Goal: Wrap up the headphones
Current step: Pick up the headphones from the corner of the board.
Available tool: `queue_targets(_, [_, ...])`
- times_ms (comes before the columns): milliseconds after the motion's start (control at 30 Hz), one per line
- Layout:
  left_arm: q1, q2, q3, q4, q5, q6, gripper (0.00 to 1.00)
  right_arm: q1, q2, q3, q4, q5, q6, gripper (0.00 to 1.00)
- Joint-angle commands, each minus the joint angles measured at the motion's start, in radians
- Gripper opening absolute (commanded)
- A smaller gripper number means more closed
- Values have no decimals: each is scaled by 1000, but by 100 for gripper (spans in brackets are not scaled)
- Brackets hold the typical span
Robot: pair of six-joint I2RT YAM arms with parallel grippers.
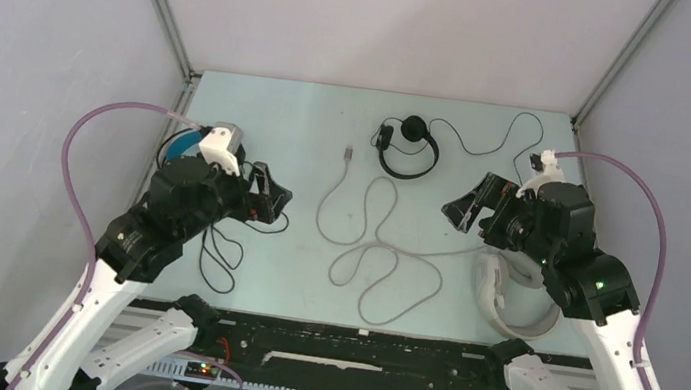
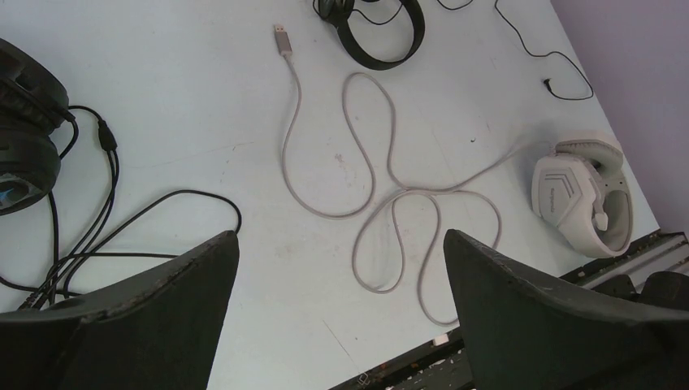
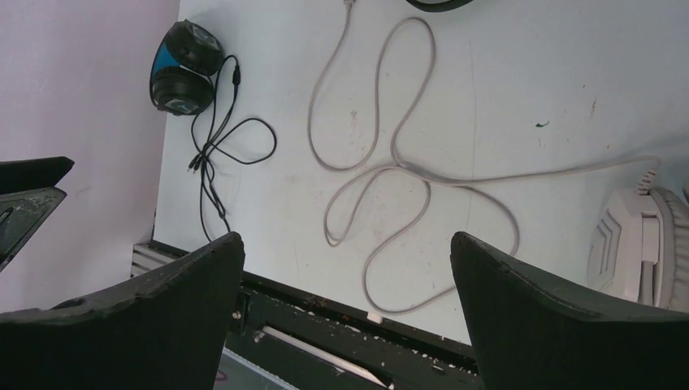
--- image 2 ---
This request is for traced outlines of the white gaming headset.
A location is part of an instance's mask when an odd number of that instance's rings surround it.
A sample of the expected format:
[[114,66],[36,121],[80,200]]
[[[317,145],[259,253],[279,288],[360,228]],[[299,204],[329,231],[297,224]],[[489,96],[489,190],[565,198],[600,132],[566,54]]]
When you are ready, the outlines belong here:
[[621,145],[606,132],[581,132],[557,142],[535,165],[533,211],[583,256],[624,254],[634,226],[624,161]]

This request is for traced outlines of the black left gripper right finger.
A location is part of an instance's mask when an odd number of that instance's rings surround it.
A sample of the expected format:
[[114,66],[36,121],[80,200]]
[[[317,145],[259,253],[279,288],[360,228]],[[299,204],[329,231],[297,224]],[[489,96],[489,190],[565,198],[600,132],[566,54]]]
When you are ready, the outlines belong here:
[[444,259],[477,388],[687,388],[686,275],[653,273],[630,299],[579,287],[453,229]]

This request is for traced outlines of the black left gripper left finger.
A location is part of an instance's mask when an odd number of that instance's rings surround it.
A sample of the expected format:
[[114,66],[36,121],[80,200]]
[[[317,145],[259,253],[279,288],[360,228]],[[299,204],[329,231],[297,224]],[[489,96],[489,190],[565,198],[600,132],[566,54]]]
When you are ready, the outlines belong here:
[[2,388],[206,388],[239,260],[222,232],[105,288],[2,314]]

